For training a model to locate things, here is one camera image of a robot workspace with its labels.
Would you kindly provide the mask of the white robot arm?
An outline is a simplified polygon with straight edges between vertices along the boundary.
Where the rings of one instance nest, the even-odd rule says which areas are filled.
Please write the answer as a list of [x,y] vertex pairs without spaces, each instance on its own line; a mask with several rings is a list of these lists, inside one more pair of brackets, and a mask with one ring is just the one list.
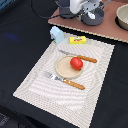
[[70,0],[70,11],[78,14],[81,10],[86,13],[96,9],[100,4],[100,0]]

